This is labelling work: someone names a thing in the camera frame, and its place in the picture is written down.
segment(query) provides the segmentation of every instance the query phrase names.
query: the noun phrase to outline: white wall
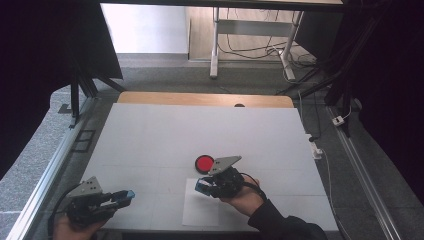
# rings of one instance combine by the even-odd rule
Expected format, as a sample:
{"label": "white wall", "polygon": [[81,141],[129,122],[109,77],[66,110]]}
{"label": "white wall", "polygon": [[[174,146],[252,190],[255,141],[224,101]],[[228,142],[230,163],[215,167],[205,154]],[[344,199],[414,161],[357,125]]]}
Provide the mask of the white wall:
{"label": "white wall", "polygon": [[102,4],[117,53],[188,53],[185,7]]}

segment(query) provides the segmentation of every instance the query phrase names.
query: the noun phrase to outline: hand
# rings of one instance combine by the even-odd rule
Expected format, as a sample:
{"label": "hand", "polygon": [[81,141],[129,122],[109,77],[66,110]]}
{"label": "hand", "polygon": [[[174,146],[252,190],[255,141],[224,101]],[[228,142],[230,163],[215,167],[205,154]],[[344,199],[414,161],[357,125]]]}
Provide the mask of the hand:
{"label": "hand", "polygon": [[53,239],[54,240],[89,240],[91,236],[99,230],[107,220],[97,222],[85,228],[72,225],[68,217],[61,217],[55,224]]}
{"label": "hand", "polygon": [[[243,176],[244,181],[256,185],[256,183],[250,178]],[[252,216],[252,214],[258,209],[264,200],[259,194],[250,187],[243,186],[241,191],[233,198],[220,198],[222,202],[228,203],[233,206],[237,211],[246,215]]]}

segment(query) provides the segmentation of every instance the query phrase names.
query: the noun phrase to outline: white table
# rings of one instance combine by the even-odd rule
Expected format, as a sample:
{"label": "white table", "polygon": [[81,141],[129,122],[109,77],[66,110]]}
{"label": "white table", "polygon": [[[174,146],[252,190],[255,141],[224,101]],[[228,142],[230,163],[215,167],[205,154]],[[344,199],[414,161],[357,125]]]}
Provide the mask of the white table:
{"label": "white table", "polygon": [[255,231],[213,198],[207,201],[217,205],[215,225],[182,224],[191,207],[184,206],[186,182],[202,177],[194,161],[203,154],[241,155],[234,167],[259,178],[283,216],[338,230],[296,109],[116,103],[82,180],[96,176],[105,192],[136,193],[108,229]]}

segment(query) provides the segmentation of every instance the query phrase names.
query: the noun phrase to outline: black sleeve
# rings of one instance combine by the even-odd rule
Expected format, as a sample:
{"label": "black sleeve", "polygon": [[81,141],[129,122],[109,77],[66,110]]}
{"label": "black sleeve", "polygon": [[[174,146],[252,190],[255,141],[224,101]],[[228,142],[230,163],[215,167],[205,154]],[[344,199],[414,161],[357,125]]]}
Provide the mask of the black sleeve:
{"label": "black sleeve", "polygon": [[261,232],[264,240],[326,240],[324,231],[316,224],[300,218],[284,218],[268,199],[250,217],[248,224]]}

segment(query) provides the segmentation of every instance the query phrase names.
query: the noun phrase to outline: floor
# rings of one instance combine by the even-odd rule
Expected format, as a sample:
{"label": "floor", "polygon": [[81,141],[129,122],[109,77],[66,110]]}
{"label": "floor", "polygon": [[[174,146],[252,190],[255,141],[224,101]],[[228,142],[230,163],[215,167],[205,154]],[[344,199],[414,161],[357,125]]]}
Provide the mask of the floor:
{"label": "floor", "polygon": [[[234,48],[249,47],[237,45],[236,42]],[[258,43],[256,46],[266,46],[266,42]],[[166,55],[118,54],[124,74],[124,81],[119,81],[119,84],[132,91],[261,95],[274,95],[291,85],[282,77],[281,63],[272,60],[266,62],[225,61],[219,65],[218,79],[210,80],[209,64],[204,62],[208,58],[207,54],[199,54],[190,61]],[[297,77],[301,77],[307,71],[307,69],[296,68],[295,74]],[[316,76],[311,82],[321,80],[322,76]],[[94,132],[93,138],[88,145],[87,141],[80,141],[84,140],[83,135],[73,142],[73,150],[67,155],[64,167],[59,172],[60,177],[54,181],[52,190],[41,206],[26,239],[45,239],[46,219],[51,213],[52,205],[56,203],[64,189],[80,181],[109,110],[119,96],[115,90],[101,82],[96,81],[96,85],[99,94],[97,98],[91,99],[92,107],[84,112],[88,119],[82,127],[82,132]],[[309,86],[311,84],[299,85],[287,92],[287,95],[294,97],[298,94],[299,89]],[[316,165],[329,199],[333,202],[336,219],[343,226],[341,228],[344,229],[342,230],[343,235],[346,236],[346,239],[389,239],[381,230],[379,219],[369,204],[367,195],[337,135],[337,129],[331,123],[329,109],[323,104],[325,94],[326,89],[302,99],[302,102],[296,101],[295,106],[303,118],[305,132],[319,137],[316,144],[327,155],[322,160],[316,161]],[[80,94],[80,101],[82,105],[85,102],[82,94]],[[52,95],[51,108],[45,120],[15,165],[0,181],[0,201],[2,202],[0,205],[0,239],[5,239],[10,233],[44,169],[54,156],[70,123],[67,106],[69,104],[69,87],[60,89]],[[401,239],[424,239],[423,205],[417,200],[390,159],[363,129],[358,120],[360,108],[353,105],[352,109],[350,115],[351,140],[386,204]],[[336,106],[331,110],[336,112],[338,108]],[[119,238],[122,238],[120,233],[107,233],[105,237],[105,239]],[[328,233],[328,238],[342,239],[340,233]],[[151,236],[145,234],[144,238],[139,239],[175,239],[175,235]]]}

